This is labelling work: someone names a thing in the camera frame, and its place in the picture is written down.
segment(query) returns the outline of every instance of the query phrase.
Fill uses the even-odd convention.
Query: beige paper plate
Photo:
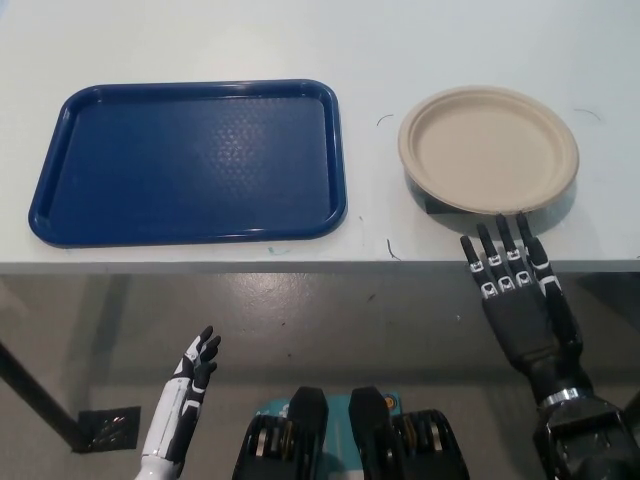
[[[416,106],[398,135],[405,169],[425,192],[456,208],[531,211],[557,199],[578,171],[567,125],[511,90],[464,87]]]

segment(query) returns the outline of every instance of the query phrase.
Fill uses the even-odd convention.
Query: white table
[[[640,270],[640,3],[629,0],[7,0],[0,18],[0,272],[339,271],[461,265],[477,219],[430,217],[396,153],[405,113],[491,84],[554,109],[577,189],[534,230],[557,270]],[[89,85],[311,78],[340,102],[349,212],[295,242],[63,250],[27,211],[62,103]],[[393,115],[378,121],[385,115]],[[395,256],[389,253],[391,246]]]

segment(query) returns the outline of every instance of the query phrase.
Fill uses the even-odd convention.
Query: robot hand
[[[195,431],[209,377],[217,364],[220,336],[212,337],[208,326],[191,343],[165,384],[147,433],[136,480],[180,477]]]
[[[528,377],[539,405],[553,402],[554,395],[591,393],[591,382],[579,365],[580,331],[540,240],[531,234],[526,217],[519,214],[518,227],[532,275],[507,220],[498,215],[496,221],[511,274],[484,224],[478,225],[478,233],[491,274],[469,237],[462,237],[460,242],[502,350],[511,365]]]
[[[528,378],[538,403],[533,440],[547,478],[640,478],[640,449],[624,415],[594,395],[580,366],[580,331],[542,244],[523,214],[517,222],[533,276],[502,215],[498,231],[511,274],[485,225],[478,225],[478,233],[491,275],[469,238],[460,241],[491,328],[511,365]]]

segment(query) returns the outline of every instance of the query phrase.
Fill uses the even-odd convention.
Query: gray floor
[[[640,388],[640,308],[629,275],[566,276],[598,392]],[[130,479],[164,382],[212,323],[219,370],[183,478],[228,479],[255,408],[301,384],[376,384],[405,410],[441,409],[474,479],[542,479],[535,411],[463,271],[448,275],[4,277],[0,338],[70,411],[142,405],[138,451],[69,453],[4,384],[2,478]]]

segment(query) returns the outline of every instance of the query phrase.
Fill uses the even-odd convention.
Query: plastic tray
[[[326,85],[103,85],[63,105],[29,224],[64,247],[301,239],[345,209]]]

